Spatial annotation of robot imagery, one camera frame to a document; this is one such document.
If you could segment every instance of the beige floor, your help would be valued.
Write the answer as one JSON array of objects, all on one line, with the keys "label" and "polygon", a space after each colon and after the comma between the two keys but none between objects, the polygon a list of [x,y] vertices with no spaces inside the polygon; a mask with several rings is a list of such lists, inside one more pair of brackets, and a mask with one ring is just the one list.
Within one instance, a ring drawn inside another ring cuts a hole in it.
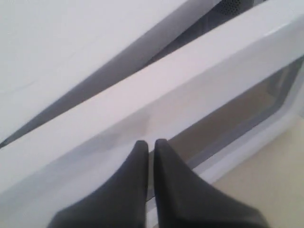
[{"label": "beige floor", "polygon": [[214,184],[273,228],[304,228],[304,120]]}]

